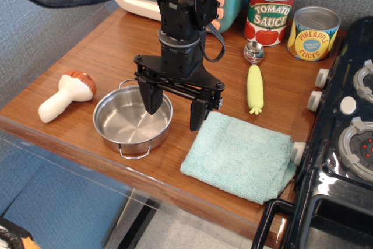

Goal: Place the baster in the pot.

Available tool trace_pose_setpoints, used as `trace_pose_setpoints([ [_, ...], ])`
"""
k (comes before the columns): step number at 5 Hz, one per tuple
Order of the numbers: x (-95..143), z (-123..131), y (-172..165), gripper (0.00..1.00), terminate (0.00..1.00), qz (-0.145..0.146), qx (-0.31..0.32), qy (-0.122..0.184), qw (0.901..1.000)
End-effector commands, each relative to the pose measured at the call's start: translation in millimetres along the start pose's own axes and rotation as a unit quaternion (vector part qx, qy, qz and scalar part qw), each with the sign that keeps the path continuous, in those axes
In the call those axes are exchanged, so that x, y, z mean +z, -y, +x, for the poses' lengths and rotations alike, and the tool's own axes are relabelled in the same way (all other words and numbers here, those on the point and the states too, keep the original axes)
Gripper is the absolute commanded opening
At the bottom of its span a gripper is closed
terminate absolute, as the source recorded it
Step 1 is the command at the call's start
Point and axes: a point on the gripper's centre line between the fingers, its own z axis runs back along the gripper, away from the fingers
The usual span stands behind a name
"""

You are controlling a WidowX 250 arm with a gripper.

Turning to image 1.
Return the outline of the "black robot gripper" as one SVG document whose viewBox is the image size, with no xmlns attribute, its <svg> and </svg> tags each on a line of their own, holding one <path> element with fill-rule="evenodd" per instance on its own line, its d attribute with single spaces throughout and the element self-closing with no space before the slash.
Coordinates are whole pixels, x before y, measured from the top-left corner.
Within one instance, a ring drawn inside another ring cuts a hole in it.
<svg viewBox="0 0 373 249">
<path fill-rule="evenodd" d="M 219 61 L 225 53 L 222 35 L 210 31 L 222 44 L 215 59 L 205 52 L 206 30 L 193 35 L 189 40 L 176 40 L 159 30 L 161 56 L 137 55 L 136 76 L 140 95 L 146 111 L 153 115 L 162 105 L 163 91 L 191 99 L 190 130 L 198 131 L 213 109 L 219 109 L 223 98 L 224 85 L 203 66 L 203 60 Z"/>
</svg>

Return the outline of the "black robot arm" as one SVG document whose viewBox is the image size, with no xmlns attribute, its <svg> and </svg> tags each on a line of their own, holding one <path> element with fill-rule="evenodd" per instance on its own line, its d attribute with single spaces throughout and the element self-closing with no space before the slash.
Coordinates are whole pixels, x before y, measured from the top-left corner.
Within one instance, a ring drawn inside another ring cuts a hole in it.
<svg viewBox="0 0 373 249">
<path fill-rule="evenodd" d="M 143 104 L 153 115 L 162 105 L 165 91 L 189 99 L 190 129 L 197 131 L 209 112 L 220 108 L 223 102 L 224 83 L 203 65 L 204 60 L 215 63 L 225 54 L 222 49 L 216 58 L 210 58 L 205 51 L 208 32 L 224 43 L 212 24 L 220 4 L 218 0 L 157 0 L 157 4 L 161 15 L 161 55 L 134 58 Z"/>
</svg>

